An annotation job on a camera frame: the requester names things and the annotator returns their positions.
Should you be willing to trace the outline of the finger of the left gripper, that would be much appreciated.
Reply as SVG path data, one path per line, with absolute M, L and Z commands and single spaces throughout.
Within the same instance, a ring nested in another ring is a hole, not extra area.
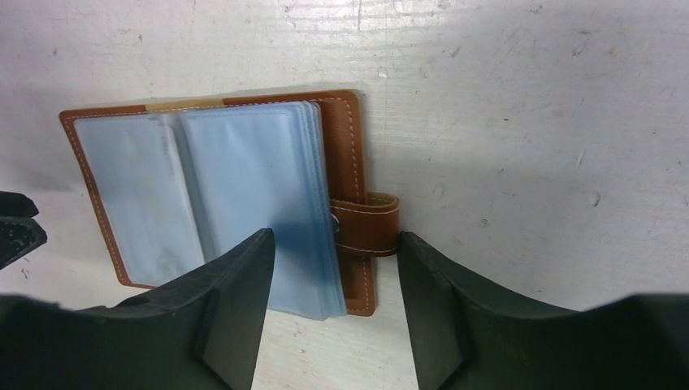
M 46 231 L 34 219 L 38 214 L 27 196 L 1 191 L 1 269 L 47 242 Z

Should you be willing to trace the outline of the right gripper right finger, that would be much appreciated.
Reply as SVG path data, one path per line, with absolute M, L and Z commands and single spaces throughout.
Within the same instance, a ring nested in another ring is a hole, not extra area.
M 688 297 L 636 294 L 576 311 L 452 261 L 412 232 L 398 271 L 421 389 L 685 389 Z

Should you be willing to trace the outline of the brown leather card holder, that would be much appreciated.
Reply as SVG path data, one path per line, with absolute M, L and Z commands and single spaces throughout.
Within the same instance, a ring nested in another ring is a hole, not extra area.
M 64 110 L 118 281 L 158 288 L 273 232 L 268 308 L 376 309 L 373 261 L 397 250 L 399 201 L 366 186 L 351 89 Z

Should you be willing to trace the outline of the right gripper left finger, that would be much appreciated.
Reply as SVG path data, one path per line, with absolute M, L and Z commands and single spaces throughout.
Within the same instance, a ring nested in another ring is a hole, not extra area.
M 275 262 L 264 228 L 113 307 L 1 298 L 4 389 L 249 389 Z

